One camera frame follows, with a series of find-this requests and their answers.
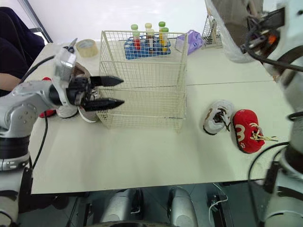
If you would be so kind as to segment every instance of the black cord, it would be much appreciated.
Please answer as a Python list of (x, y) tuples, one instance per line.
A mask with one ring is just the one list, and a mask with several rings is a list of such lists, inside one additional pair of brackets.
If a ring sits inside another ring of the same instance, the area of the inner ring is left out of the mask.
[(283, 69), (290, 69), (290, 70), (303, 72), (303, 67), (288, 64), (288, 63), (285, 63), (285, 62), (282, 62), (282, 61), (275, 61), (275, 60), (272, 60), (272, 59), (264, 58), (260, 55), (257, 55), (252, 49), (250, 49), (250, 39), (253, 36), (253, 34), (257, 31), (258, 31), (258, 29), (256, 27), (254, 27), (246, 35), (245, 49), (251, 57), (253, 57), (254, 59), (256, 59), (256, 60), (258, 60), (262, 63), (267, 63), (267, 64), (270, 64), (270, 65), (276, 65), (276, 66), (281, 67)]
[(78, 202), (78, 197), (75, 199), (74, 205), (73, 205), (72, 210), (71, 210), (70, 217), (68, 218), (68, 221), (67, 221), (65, 227), (70, 227), (70, 226), (71, 226), (71, 219), (72, 219), (72, 217), (73, 217), (73, 215), (74, 215), (74, 212), (75, 212), (75, 210), (76, 210), (77, 202)]
[(19, 84), (23, 83), (23, 82), (26, 80), (26, 78), (28, 78), (28, 76), (29, 76), (33, 71), (35, 71), (40, 65), (42, 65), (44, 62), (47, 62), (47, 61), (53, 59), (54, 57), (55, 57), (55, 55), (50, 56), (50, 57), (48, 57), (48, 58), (45, 58), (45, 59), (43, 59), (42, 61), (40, 61), (38, 64), (36, 64), (36, 65), (34, 65), (33, 67), (31, 67), (31, 68), (26, 72), (26, 74), (22, 77), (22, 79), (20, 80)]
[(35, 158), (35, 161), (34, 161), (34, 164), (33, 164), (33, 169), (35, 168), (36, 164), (37, 164), (37, 161), (40, 157), (40, 154), (41, 154), (41, 151), (42, 151), (42, 148), (43, 148), (43, 145), (44, 145), (44, 142), (45, 142), (45, 138), (46, 138), (46, 135), (47, 135), (47, 130), (48, 130), (48, 121), (47, 121), (47, 116), (46, 116), (46, 112), (44, 112), (44, 119), (45, 119), (45, 130), (44, 130), (44, 135), (43, 135), (43, 138), (42, 138), (42, 142), (41, 142), (41, 145), (40, 145), (40, 149), (38, 151), (38, 154)]
[(279, 147), (279, 146), (284, 146), (284, 145), (288, 145), (289, 142), (282, 142), (282, 143), (277, 143), (277, 144), (274, 144), (266, 149), (264, 149), (262, 152), (260, 152), (256, 157), (255, 159), (252, 161), (251, 165), (250, 165), (250, 168), (249, 168), (249, 171), (248, 171), (248, 190), (249, 190), (249, 195), (250, 195), (250, 201), (251, 201), (251, 205), (252, 205), (252, 209), (253, 209), (253, 214), (254, 214), (254, 218), (255, 218), (255, 221), (256, 221), (256, 224), (259, 225), (259, 222), (260, 222), (260, 219), (258, 217), (258, 211), (257, 211), (257, 206), (256, 206), (256, 202), (255, 202), (255, 198), (254, 198), (254, 195), (253, 195), (253, 191), (252, 191), (252, 181), (250, 179), (250, 175), (251, 175), (251, 170), (254, 166), (254, 164), (256, 163), (257, 159), (262, 156), (266, 151), (272, 149), (272, 148), (275, 148), (275, 147)]
[(283, 149), (279, 150), (279, 151), (273, 156), (272, 162), (275, 161), (276, 157), (282, 152)]
[(3, 214), (4, 216), (8, 217), (10, 219), (11, 224), (14, 223), (13, 218), (9, 214), (5, 213), (2, 210), (0, 210), (0, 214)]
[(297, 117), (303, 117), (303, 111), (301, 111), (301, 112), (296, 112), (296, 113), (292, 113), (292, 114), (290, 114), (290, 115), (287, 116), (287, 118), (288, 118), (289, 120), (291, 120), (292, 122), (295, 121), (295, 119), (296, 119)]
[(29, 156), (29, 168), (30, 169), (33, 169), (33, 162), (32, 162), (32, 158), (31, 158), (31, 156)]

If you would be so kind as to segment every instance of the white table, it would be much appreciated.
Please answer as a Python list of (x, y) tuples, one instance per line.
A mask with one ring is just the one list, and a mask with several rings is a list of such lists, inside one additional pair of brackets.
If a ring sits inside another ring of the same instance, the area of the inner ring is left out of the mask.
[[(35, 63), (56, 53), (48, 44)], [(98, 57), (78, 58), (92, 75), (98, 74)], [(42, 154), (34, 171), (32, 193), (84, 192), (130, 187), (240, 181), (247, 179), (257, 154), (238, 150), (234, 132), (207, 135), (199, 124), (209, 105), (227, 99), (236, 110), (256, 112), (267, 136), (287, 141), (292, 112), (278, 85), (259, 62), (230, 62), (222, 49), (198, 50), (188, 57), (187, 119), (180, 133), (163, 129), (107, 129), (89, 124), (78, 115), (49, 118)], [(52, 77), (53, 63), (39, 67), (29, 78)], [(29, 149), (35, 158), (45, 123), (38, 119)], [(264, 176), (274, 151), (256, 163), (253, 177)]]

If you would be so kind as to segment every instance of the tape roll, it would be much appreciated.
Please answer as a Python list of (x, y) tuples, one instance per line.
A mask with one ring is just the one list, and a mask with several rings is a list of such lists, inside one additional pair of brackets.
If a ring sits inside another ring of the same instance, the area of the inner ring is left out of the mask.
[(83, 58), (89, 58), (98, 53), (96, 42), (92, 39), (84, 39), (77, 42), (76, 48)]

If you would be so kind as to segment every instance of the white wire basket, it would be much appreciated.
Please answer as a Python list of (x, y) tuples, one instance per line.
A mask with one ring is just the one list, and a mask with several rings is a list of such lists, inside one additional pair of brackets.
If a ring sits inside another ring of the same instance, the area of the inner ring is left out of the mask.
[(222, 47), (220, 28), (214, 17), (210, 15), (207, 15), (202, 38), (205, 41), (202, 49), (209, 47)]
[[(187, 34), (156, 33), (151, 39), (146, 32), (139, 33), (140, 46), (132, 31), (102, 31), (99, 74), (117, 76), (124, 82), (100, 87), (99, 96), (125, 103), (98, 112), (98, 117), (108, 128), (179, 130), (186, 115)], [(177, 41), (180, 36), (184, 42)]]

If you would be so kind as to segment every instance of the purple plastic bag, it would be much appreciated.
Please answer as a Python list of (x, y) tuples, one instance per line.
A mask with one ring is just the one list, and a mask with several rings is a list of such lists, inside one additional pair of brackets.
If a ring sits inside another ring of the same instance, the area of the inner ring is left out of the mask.
[[(202, 39), (200, 33), (196, 32), (195, 30), (189, 30), (187, 34), (188, 34), (187, 54), (189, 55), (196, 49), (199, 49), (203, 45), (204, 40)], [(176, 40), (176, 49), (180, 52), (183, 51), (184, 39), (185, 39), (185, 35), (180, 35), (177, 37)]]

